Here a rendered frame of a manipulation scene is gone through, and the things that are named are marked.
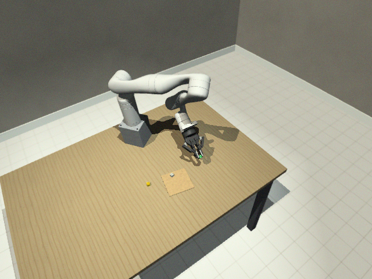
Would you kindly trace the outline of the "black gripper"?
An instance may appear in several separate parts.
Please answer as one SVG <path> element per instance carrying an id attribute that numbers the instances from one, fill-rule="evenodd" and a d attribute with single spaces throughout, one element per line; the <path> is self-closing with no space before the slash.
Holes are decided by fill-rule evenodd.
<path id="1" fill-rule="evenodd" d="M 201 156 L 203 156 L 202 147 L 204 144 L 204 137 L 200 137 L 197 133 L 194 127 L 189 128 L 182 132 L 182 135 L 184 137 L 184 145 L 182 146 L 184 149 L 186 149 L 188 152 L 193 152 L 195 154 L 195 157 L 199 159 L 199 155 L 195 149 L 195 146 L 198 149 L 198 152 Z M 201 141 L 201 144 L 199 145 L 199 139 Z M 191 147 L 187 147 L 187 144 Z"/>

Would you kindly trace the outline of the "tan square mat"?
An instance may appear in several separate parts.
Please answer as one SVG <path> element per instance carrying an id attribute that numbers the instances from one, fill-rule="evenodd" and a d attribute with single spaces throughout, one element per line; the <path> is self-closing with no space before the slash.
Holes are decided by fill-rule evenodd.
<path id="1" fill-rule="evenodd" d="M 170 176 L 171 173 L 161 176 L 169 196 L 173 196 L 194 188 L 194 185 L 185 168 L 172 173 L 174 174 L 173 177 Z"/>

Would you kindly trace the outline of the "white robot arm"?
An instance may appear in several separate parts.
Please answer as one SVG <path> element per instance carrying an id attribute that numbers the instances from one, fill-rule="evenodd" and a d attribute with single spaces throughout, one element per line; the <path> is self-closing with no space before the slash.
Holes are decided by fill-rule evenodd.
<path id="1" fill-rule="evenodd" d="M 198 124 L 191 122 L 185 104 L 204 101 L 209 94 L 210 77 L 206 74 L 149 74 L 135 80 L 124 70 L 117 71 L 109 80 L 109 89 L 117 94 L 126 125 L 137 126 L 141 122 L 134 94 L 166 94 L 180 85 L 188 84 L 188 91 L 182 90 L 166 99 L 169 110 L 180 108 L 174 117 L 181 133 Z"/>

